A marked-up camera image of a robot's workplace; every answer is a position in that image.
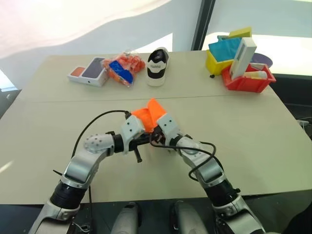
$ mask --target teal cloth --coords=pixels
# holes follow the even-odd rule
[[[234,59],[242,38],[221,40],[209,44],[209,50],[218,62]]]

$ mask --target blue cloth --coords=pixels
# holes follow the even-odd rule
[[[117,75],[121,76],[123,79],[125,79],[129,84],[132,84],[133,82],[133,76],[132,74],[126,70],[123,69],[123,67],[120,65],[118,61],[112,61],[109,66],[113,69],[114,72],[117,73]]]
[[[226,39],[209,44],[208,46],[215,60],[222,62],[234,59],[241,40],[242,38]]]

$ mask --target yellow box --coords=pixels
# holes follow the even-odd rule
[[[247,28],[238,29],[236,31],[231,31],[228,39],[230,39],[230,38],[251,38],[251,36],[252,36],[252,28],[247,27]]]
[[[207,50],[207,59],[206,59],[206,67],[211,75],[220,75],[222,70],[228,66],[230,66],[234,59],[225,60],[222,62],[218,62],[215,60],[212,53]]]

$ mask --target plastic bin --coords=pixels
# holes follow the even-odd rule
[[[211,75],[220,75],[222,73],[222,70],[227,66],[230,66],[233,62],[233,59],[218,62],[217,60],[215,60],[210,50],[207,50],[206,52],[207,52],[206,67]]]
[[[265,71],[268,75],[266,79],[252,79],[240,76],[232,80],[230,76],[230,67],[231,66],[228,66],[222,71],[223,82],[229,90],[261,93],[271,82],[276,82],[276,79],[272,75],[267,65],[263,67],[263,71]],[[250,64],[246,70],[246,72],[256,71],[259,70],[251,67]]]

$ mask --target yellow bin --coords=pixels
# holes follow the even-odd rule
[[[215,60],[212,53],[207,50],[206,67],[211,75],[220,75],[222,73],[222,70],[230,66],[232,62],[233,59],[218,62],[217,60]]]

